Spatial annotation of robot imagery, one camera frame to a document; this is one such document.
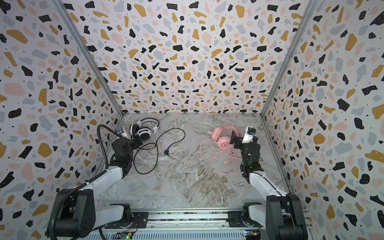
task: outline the pink headphones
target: pink headphones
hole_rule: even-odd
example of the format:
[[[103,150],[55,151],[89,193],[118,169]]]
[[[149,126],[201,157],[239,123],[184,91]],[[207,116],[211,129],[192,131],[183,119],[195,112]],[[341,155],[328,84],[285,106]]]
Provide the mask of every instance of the pink headphones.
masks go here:
[[[231,137],[228,136],[222,136],[224,131],[235,131],[237,136],[243,136],[243,133],[235,126],[232,125],[224,125],[221,127],[215,128],[214,132],[209,132],[212,134],[212,141],[217,143],[218,147],[227,150],[233,146],[233,144],[230,144]]]

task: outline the terrazzo wallpaper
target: terrazzo wallpaper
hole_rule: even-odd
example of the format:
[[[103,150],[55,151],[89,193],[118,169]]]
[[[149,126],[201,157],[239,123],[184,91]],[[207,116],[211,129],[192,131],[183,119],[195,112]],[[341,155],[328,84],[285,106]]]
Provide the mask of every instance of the terrazzo wallpaper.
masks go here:
[[[384,239],[383,23],[383,1],[319,1],[265,116],[321,239]]]
[[[94,175],[96,127],[116,113],[50,1],[0,8],[0,239],[47,239],[56,193]]]
[[[124,112],[258,112],[305,0],[64,0]]]

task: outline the headphone cable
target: headphone cable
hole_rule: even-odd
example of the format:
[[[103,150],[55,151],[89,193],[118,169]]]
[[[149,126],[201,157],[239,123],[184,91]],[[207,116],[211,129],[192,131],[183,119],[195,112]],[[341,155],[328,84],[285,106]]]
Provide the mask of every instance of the headphone cable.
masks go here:
[[[142,147],[138,148],[137,152],[135,153],[135,156],[133,157],[133,166],[134,166],[134,168],[136,169],[136,171],[137,171],[139,174],[142,174],[142,175],[144,175],[144,174],[148,174],[148,173],[152,172],[152,171],[155,169],[155,167],[157,166],[157,162],[158,162],[158,160],[159,160],[159,145],[157,144],[157,142],[159,141],[159,139],[160,139],[160,137],[161,137],[162,135],[164,135],[165,133],[167,133],[167,132],[169,132],[170,130],[173,130],[173,129],[179,129],[179,130],[181,130],[181,131],[184,133],[184,137],[183,137],[181,140],[179,140],[179,141],[177,141],[177,142],[174,142],[174,143],[172,143],[171,145],[169,145],[169,147],[164,151],[164,153],[165,153],[168,157],[171,157],[172,159],[176,159],[176,158],[174,158],[174,157],[172,157],[172,156],[170,156],[170,155],[168,154],[168,153],[169,153],[169,148],[170,148],[173,144],[183,141],[184,138],[185,138],[185,135],[186,135],[185,132],[184,132],[184,130],[181,129],[181,128],[178,128],[178,127],[174,127],[174,128],[168,129],[167,131],[163,132],[163,133],[157,138],[156,143],[150,142],[150,143],[147,143],[147,144],[143,145]],[[149,144],[154,144],[154,145],[156,146],[157,156],[156,156],[156,163],[155,163],[155,166],[154,166],[151,170],[149,170],[148,172],[144,172],[144,173],[143,173],[143,172],[139,172],[139,171],[137,170],[137,168],[136,168],[136,165],[135,165],[135,158],[136,158],[136,155],[137,155],[137,153],[138,153],[140,150],[150,150],[150,149],[143,148],[143,147],[145,147],[145,146],[147,146],[147,145],[149,145]]]

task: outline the cat ear headphones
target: cat ear headphones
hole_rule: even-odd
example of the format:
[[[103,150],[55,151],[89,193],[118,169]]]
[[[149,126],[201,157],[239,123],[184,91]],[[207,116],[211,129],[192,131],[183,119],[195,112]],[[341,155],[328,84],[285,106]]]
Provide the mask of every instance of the cat ear headphones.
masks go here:
[[[212,134],[212,141],[217,143],[218,147],[223,150],[227,150],[233,146],[233,144],[230,144],[231,137],[222,136],[224,131],[234,131],[237,136],[243,136],[243,133],[237,127],[231,125],[217,127],[214,132],[209,132]]]
[[[153,128],[150,127],[142,127],[143,123],[146,122],[155,122],[157,125]],[[138,134],[142,141],[148,140],[153,132],[157,132],[159,130],[160,122],[154,118],[144,118],[138,121],[135,124],[129,126],[129,134],[133,137],[135,134]]]

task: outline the white headphones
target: white headphones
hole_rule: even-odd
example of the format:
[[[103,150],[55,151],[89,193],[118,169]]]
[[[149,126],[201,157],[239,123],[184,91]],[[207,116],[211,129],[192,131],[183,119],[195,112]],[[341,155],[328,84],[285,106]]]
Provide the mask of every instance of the white headphones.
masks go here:
[[[156,127],[142,127],[141,125],[146,122],[155,122],[157,123]],[[135,134],[138,134],[142,141],[148,140],[153,132],[157,132],[159,130],[160,122],[154,118],[144,118],[138,121],[135,124],[129,126],[129,134],[133,137]]]

